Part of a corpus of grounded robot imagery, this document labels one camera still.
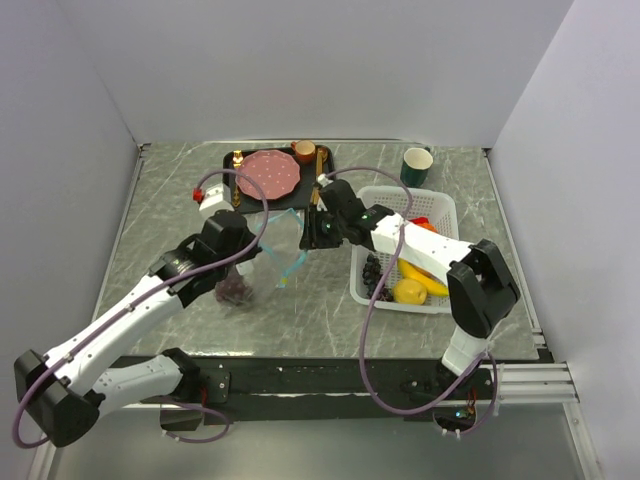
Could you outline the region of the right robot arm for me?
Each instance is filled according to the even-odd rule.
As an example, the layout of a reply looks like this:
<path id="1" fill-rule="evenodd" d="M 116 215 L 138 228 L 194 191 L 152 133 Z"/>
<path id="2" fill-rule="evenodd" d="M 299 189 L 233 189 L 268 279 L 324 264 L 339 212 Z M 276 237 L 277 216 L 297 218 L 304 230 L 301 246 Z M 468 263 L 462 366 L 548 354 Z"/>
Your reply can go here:
<path id="1" fill-rule="evenodd" d="M 371 252 L 389 254 L 432 274 L 449 292 L 454 333 L 441 358 L 439 390 L 460 398 L 473 384 L 469 367 L 489 344 L 495 327 L 521 297 L 498 246 L 486 239 L 476 244 L 430 232 L 397 213 L 365 206 L 349 182 L 325 174 L 315 185 L 328 215 L 321 231 L 336 248 L 344 240 Z"/>

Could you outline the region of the red grape bunch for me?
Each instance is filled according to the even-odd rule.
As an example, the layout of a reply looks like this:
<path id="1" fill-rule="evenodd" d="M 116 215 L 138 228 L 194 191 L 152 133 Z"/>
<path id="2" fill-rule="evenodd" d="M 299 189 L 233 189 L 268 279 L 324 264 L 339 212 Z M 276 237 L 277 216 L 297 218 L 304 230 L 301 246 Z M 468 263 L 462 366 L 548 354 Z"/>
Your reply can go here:
<path id="1" fill-rule="evenodd" d="M 216 285 L 214 296 L 221 304 L 240 306 L 252 299 L 253 290 L 242 279 L 226 279 Z"/>

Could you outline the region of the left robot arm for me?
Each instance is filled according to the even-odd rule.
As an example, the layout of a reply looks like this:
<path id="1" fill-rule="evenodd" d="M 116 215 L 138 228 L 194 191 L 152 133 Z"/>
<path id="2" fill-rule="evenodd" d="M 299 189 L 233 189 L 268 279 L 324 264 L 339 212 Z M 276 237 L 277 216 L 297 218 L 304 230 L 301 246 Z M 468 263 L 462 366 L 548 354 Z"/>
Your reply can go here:
<path id="1" fill-rule="evenodd" d="M 233 267 L 255 258 L 264 232 L 252 232 L 239 213 L 220 210 L 200 232 L 160 256 L 135 287 L 69 340 L 40 354 L 25 351 L 14 362 L 18 410 L 12 437 L 22 449 L 47 442 L 68 446 L 106 415 L 159 398 L 206 412 L 200 367 L 179 348 L 147 361 L 114 367 L 157 324 L 214 290 Z"/>

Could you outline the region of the dark purple grape bunch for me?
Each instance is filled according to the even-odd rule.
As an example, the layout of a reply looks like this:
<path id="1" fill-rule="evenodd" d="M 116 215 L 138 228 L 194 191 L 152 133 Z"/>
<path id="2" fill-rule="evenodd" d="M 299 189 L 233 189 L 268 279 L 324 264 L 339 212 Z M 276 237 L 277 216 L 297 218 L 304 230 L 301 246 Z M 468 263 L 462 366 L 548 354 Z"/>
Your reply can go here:
<path id="1" fill-rule="evenodd" d="M 378 283 L 382 278 L 382 265 L 380 260 L 373 254 L 369 253 L 366 257 L 364 266 L 361 272 L 361 279 L 366 289 L 366 298 L 371 299 Z M 381 287 L 379 294 L 376 297 L 377 301 L 391 302 L 393 295 L 391 290 L 386 284 Z"/>

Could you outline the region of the clear zip top bag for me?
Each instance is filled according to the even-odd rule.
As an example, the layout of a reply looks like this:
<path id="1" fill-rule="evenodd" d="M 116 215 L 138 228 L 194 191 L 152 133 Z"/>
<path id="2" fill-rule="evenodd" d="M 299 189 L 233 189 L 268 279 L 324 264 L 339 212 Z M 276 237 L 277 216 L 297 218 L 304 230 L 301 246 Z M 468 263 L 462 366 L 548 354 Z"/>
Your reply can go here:
<path id="1" fill-rule="evenodd" d="M 296 272 L 307 259 L 307 251 L 299 248 L 303 234 L 302 213 L 287 209 L 269 213 L 266 228 L 259 243 L 262 253 L 256 258 L 256 272 L 252 279 L 242 279 L 253 290 L 252 299 L 240 306 L 221 304 L 224 309 L 256 307 L 277 291 L 289 286 Z"/>

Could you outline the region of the yellow lemon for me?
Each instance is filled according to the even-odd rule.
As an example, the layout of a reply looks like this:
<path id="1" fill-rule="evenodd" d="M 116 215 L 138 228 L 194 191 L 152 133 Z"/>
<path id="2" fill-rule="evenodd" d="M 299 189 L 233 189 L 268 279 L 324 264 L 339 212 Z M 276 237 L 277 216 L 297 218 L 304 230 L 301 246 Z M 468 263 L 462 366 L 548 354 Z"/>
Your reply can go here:
<path id="1" fill-rule="evenodd" d="M 423 305 L 428 298 L 426 287 L 417 280 L 403 278 L 392 289 L 394 301 L 406 305 Z"/>

